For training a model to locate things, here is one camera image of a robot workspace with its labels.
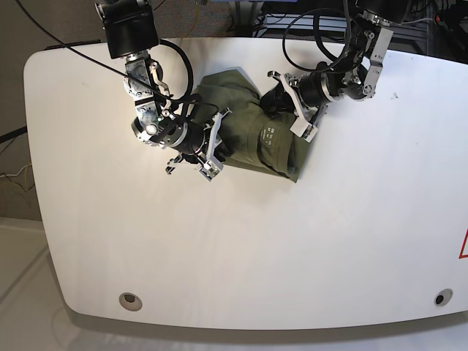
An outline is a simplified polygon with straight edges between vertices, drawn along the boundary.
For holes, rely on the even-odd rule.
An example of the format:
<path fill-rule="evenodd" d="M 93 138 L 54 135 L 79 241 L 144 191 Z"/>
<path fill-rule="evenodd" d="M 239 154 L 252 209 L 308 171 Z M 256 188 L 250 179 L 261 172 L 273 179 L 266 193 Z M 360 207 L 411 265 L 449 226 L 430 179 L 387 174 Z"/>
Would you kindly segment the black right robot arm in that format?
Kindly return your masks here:
<path fill-rule="evenodd" d="M 179 46 L 158 37 L 148 1 L 104 1 L 95 7 L 105 30 L 110 57 L 125 60 L 124 89 L 135 103 L 137 116 L 132 130 L 136 138 L 146 145 L 178 152 L 167 163 L 167 174 L 182 165 L 193 164 L 211 181 L 223 169 L 219 129 L 230 109 L 220 110 L 209 104 L 207 120 L 201 124 L 193 121 L 206 103 L 192 91 L 192 65 Z M 163 81 L 160 63 L 150 56 L 150 49 L 157 45 L 173 49 L 186 67 L 187 87 L 179 99 L 174 98 Z"/>

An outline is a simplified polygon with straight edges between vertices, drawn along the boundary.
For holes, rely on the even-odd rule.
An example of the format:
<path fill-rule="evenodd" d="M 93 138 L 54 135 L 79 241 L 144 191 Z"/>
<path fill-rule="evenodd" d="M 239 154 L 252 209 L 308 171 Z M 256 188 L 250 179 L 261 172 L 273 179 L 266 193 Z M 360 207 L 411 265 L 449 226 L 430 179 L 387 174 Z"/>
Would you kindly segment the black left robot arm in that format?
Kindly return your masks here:
<path fill-rule="evenodd" d="M 344 1 L 334 12 L 344 16 L 344 47 L 338 56 L 325 46 L 320 31 L 320 18 L 331 9 L 317 8 L 306 15 L 312 18 L 312 33 L 320 52 L 329 60 L 314 68 L 295 68 L 305 74 L 301 78 L 270 71 L 277 81 L 275 88 L 260 100 L 260 107 L 270 114 L 294 113 L 313 124 L 325 112 L 328 104 L 343 96 L 361 101 L 374 96 L 380 78 L 383 59 L 390 45 L 391 24 L 400 24 L 407 13 L 408 1 L 357 1 L 356 12 Z"/>

